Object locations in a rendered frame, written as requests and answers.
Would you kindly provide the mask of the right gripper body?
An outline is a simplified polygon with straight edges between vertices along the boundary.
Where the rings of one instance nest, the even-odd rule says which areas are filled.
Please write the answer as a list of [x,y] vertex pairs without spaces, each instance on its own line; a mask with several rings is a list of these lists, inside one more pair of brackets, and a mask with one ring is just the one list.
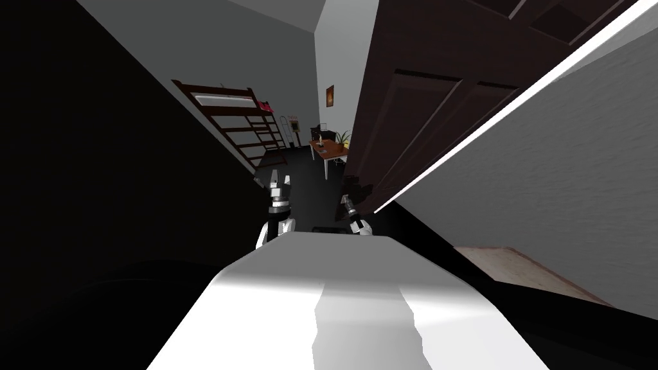
[[341,198],[348,197],[353,203],[362,202],[362,186],[360,185],[360,180],[357,176],[354,175],[345,175],[342,179]]

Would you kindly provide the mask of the brown wooden desk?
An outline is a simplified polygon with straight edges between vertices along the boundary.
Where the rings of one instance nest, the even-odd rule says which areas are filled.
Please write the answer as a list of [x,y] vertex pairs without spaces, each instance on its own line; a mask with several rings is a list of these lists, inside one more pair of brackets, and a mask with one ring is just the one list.
[[324,138],[321,130],[312,129],[312,138],[309,141],[312,158],[319,156],[324,163],[324,177],[328,179],[328,163],[330,161],[347,162],[349,152],[349,140],[351,131],[346,130],[342,133],[336,133],[335,140]]

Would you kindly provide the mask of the brown bunk bed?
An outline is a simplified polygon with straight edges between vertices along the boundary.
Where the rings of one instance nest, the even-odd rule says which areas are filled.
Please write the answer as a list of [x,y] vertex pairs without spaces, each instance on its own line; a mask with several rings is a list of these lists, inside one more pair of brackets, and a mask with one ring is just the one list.
[[287,163],[283,134],[274,113],[268,102],[256,99],[252,89],[172,82],[251,169]]

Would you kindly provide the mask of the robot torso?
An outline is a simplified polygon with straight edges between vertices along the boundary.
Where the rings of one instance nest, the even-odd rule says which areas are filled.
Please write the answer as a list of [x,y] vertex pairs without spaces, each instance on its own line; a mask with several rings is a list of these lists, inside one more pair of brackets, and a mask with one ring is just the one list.
[[549,370],[459,277],[386,236],[284,233],[222,269],[147,370]]

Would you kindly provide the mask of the dark brown door leaf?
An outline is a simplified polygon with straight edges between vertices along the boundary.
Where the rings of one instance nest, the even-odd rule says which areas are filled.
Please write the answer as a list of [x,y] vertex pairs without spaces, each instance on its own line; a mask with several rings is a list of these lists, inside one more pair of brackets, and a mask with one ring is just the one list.
[[637,0],[380,0],[345,175],[374,213]]

